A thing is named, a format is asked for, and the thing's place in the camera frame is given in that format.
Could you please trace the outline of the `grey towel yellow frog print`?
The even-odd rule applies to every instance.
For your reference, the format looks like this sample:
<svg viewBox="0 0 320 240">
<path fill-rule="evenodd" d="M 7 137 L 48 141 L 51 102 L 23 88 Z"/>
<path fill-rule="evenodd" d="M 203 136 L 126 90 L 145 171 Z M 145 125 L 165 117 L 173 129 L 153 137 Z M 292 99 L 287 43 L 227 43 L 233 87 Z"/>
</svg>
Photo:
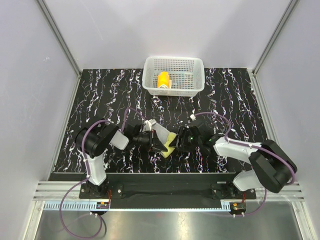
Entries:
<svg viewBox="0 0 320 240">
<path fill-rule="evenodd" d="M 167 150 L 167 151 L 162 151 L 160 154 L 164 158 L 168 158 L 173 153 L 173 151 L 176 149 L 174 146 L 170 146 L 170 144 L 174 141 L 177 134 L 174 132 L 170 132 L 169 130 L 167 130 L 165 127 L 163 127 L 159 123 L 155 123 L 152 126 L 152 129 L 156 131 L 156 134 L 157 134 L 159 140 L 166 147 L 166 150 Z"/>
</svg>

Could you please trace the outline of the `grey and orange towel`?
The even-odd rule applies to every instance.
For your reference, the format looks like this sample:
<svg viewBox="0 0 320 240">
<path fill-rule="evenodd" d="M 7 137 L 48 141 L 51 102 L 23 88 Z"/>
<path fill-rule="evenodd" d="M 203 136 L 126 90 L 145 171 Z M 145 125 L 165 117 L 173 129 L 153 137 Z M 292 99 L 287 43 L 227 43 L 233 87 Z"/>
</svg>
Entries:
<svg viewBox="0 0 320 240">
<path fill-rule="evenodd" d="M 157 76 L 157 88 L 163 89 L 171 89 L 172 88 L 172 80 L 170 79 L 170 75 L 166 71 L 162 71 Z"/>
</svg>

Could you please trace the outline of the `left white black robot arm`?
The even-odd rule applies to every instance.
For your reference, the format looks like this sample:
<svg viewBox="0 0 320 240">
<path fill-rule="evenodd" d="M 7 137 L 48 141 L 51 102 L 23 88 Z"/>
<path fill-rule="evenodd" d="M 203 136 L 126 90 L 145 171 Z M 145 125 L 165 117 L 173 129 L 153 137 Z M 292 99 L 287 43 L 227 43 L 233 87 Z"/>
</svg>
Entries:
<svg viewBox="0 0 320 240">
<path fill-rule="evenodd" d="M 154 119 L 134 126 L 129 124 L 124 130 L 106 119 L 82 128 L 76 134 L 75 144 L 84 157 L 86 178 L 92 184 L 90 192 L 97 198 L 103 198 L 108 193 L 108 186 L 104 183 L 107 175 L 103 170 L 103 153 L 108 146 L 125 150 L 131 145 L 138 145 L 149 152 L 167 153 L 166 143 L 170 133 Z"/>
</svg>

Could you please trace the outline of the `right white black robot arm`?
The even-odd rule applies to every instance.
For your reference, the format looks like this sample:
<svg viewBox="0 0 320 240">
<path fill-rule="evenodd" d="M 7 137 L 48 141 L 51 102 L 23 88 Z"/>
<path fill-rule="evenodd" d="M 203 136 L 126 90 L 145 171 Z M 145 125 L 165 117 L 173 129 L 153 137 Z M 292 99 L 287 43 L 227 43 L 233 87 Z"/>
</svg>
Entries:
<svg viewBox="0 0 320 240">
<path fill-rule="evenodd" d="M 245 191 L 265 188 L 279 193 L 295 182 L 297 166 L 273 140 L 245 142 L 214 133 L 201 119 L 179 128 L 170 147 L 180 152 L 199 148 L 203 155 L 236 159 L 251 165 L 251 170 L 238 173 L 227 185 L 228 195 L 239 198 Z"/>
</svg>

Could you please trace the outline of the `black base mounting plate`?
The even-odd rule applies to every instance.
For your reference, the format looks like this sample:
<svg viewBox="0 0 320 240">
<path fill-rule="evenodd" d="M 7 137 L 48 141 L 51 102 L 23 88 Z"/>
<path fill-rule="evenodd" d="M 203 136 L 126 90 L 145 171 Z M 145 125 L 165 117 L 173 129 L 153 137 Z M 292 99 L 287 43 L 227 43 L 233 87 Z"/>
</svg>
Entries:
<svg viewBox="0 0 320 240">
<path fill-rule="evenodd" d="M 84 183 L 79 197 L 128 203 L 163 201 L 179 205 L 256 199 L 253 188 L 241 192 L 233 186 L 235 176 L 235 173 L 108 173 L 101 186 Z"/>
</svg>

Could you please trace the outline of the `white plastic mesh basket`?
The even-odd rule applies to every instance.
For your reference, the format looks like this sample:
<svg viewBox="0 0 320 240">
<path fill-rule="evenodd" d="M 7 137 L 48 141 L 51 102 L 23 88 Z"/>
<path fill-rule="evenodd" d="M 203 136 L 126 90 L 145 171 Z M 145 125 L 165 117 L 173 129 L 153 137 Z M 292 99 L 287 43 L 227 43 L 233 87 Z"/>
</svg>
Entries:
<svg viewBox="0 0 320 240">
<path fill-rule="evenodd" d="M 170 88 L 158 87 L 158 76 L 166 72 Z M 142 87 L 153 96 L 194 97 L 205 88 L 205 68 L 197 57 L 149 56 L 144 63 Z"/>
</svg>

